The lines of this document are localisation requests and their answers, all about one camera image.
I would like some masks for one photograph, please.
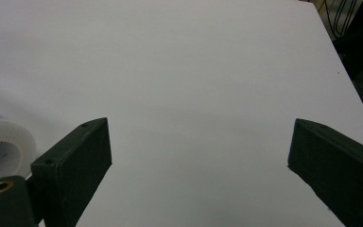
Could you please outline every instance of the white table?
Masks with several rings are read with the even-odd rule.
[[[109,117],[86,227],[341,226],[286,167],[294,120],[363,144],[361,101],[295,1],[0,1],[0,115],[39,152]]]

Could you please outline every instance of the white surface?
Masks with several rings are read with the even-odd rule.
[[[314,7],[0,1],[0,114],[39,151],[108,116],[114,165],[78,226],[341,226],[288,170],[295,118],[363,144]]]

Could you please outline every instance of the roll of tape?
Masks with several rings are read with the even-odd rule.
[[[0,118],[0,178],[25,177],[36,158],[35,140],[25,128]]]

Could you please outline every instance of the white tabletop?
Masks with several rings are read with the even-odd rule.
[[[294,1],[0,1],[0,115],[39,152],[109,118],[86,227],[342,226],[287,168],[294,120],[363,144],[361,100]]]

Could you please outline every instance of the clear tape roll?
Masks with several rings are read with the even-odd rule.
[[[34,137],[25,128],[0,118],[0,178],[26,177],[36,158]]]

